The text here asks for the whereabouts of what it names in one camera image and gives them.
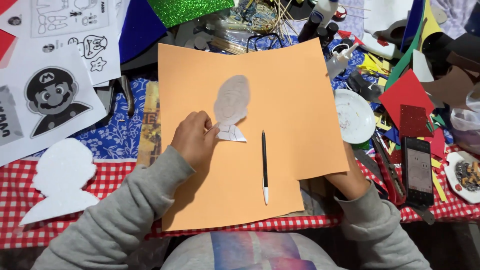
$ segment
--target white glue bottle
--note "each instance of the white glue bottle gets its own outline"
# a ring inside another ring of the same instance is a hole
[[[328,22],[332,19],[338,9],[338,0],[318,0],[313,8],[312,13],[317,14],[322,22],[319,27],[327,27]]]
[[[333,81],[348,66],[348,61],[352,59],[353,50],[358,47],[358,43],[353,44],[349,49],[345,49],[340,53],[334,51],[332,58],[326,63],[328,76]]]

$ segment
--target table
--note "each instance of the table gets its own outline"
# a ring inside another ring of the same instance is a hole
[[[352,0],[355,6],[361,6],[363,1]],[[363,14],[362,11],[356,10],[357,13]],[[349,30],[353,34],[358,35],[363,26],[359,17],[352,17],[351,21],[345,21],[344,27],[340,25],[341,30]],[[301,25],[295,25],[296,28],[301,28]],[[332,48],[339,43],[338,40],[330,45]],[[363,55],[356,51],[353,59],[349,62],[350,65],[357,65],[362,63]],[[371,82],[374,82],[373,77],[365,76]],[[139,135],[144,120],[143,108],[145,100],[146,84],[150,80],[155,80],[154,74],[143,76],[142,78],[133,78],[131,82],[132,91],[135,102],[135,112],[131,118],[128,118],[126,110],[127,104],[123,94],[116,95],[115,110],[113,117],[106,124],[96,124],[85,130],[82,130],[73,136],[89,147],[93,154],[95,164],[98,172],[96,177],[87,183],[86,190],[93,193],[100,199],[105,198],[115,189],[117,189],[125,175],[130,173],[136,164],[138,155]],[[345,88],[344,81],[332,82],[334,89]],[[453,139],[451,135],[444,132],[447,143],[451,144]],[[448,151],[459,151],[460,149],[451,145],[447,148]],[[26,228],[18,228],[18,223],[25,213],[38,201],[42,199],[42,195],[31,187],[32,178],[35,174],[35,167],[38,158],[43,151],[40,151],[31,157],[23,160],[17,160],[0,167],[0,248],[19,248],[31,246],[45,246],[50,240],[63,232],[68,225],[75,222],[81,213],[70,214],[67,216],[54,218],[47,221],[41,221],[29,225]],[[359,166],[366,178],[378,182],[385,188],[385,185],[379,181],[371,172],[369,172],[362,164]],[[440,203],[436,190],[435,205],[430,209],[438,221],[464,221],[475,220],[480,216],[480,206],[469,205],[464,200],[458,198],[452,191],[449,184],[447,184],[446,176],[443,171],[438,175],[440,185],[445,191],[448,201]],[[401,210],[402,221],[420,221],[421,218],[411,209],[404,208]],[[147,235],[149,237],[175,236],[182,234],[195,234],[207,231],[287,231],[298,230],[305,228],[319,228],[332,227],[339,225],[341,221],[341,214],[331,215],[317,215],[304,217],[283,217],[271,218],[264,221],[257,221],[247,224],[240,224],[234,226],[226,226],[220,228],[201,229],[201,230],[187,230],[187,231],[172,231],[162,233],[160,229],[160,222],[155,222],[152,226],[152,231]]]

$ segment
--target white plate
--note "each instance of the white plate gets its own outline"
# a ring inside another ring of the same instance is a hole
[[[347,89],[334,92],[342,139],[351,144],[367,141],[375,132],[375,116],[368,102]]]
[[[456,178],[455,166],[461,161],[466,163],[473,163],[474,161],[479,162],[478,159],[474,158],[465,151],[453,152],[447,155],[448,166],[445,167],[445,174],[447,175],[448,182],[452,187],[453,192],[457,193],[460,197],[464,198],[467,202],[474,204],[480,203],[480,191],[472,192],[468,191],[466,188],[462,187],[462,190],[457,191],[455,188],[456,184],[460,184]]]

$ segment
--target gray sleeve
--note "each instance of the gray sleeve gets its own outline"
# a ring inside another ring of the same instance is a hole
[[[344,211],[343,233],[347,239],[357,241],[363,269],[431,269],[400,226],[400,211],[380,199],[373,183],[358,199],[336,200]]]
[[[171,146],[155,163],[137,166],[122,185],[87,208],[36,260],[32,269],[125,270],[133,252],[173,204],[177,187],[195,173]]]

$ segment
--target phone screen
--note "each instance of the phone screen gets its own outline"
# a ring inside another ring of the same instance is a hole
[[[408,187],[422,192],[433,193],[430,154],[407,149]]]

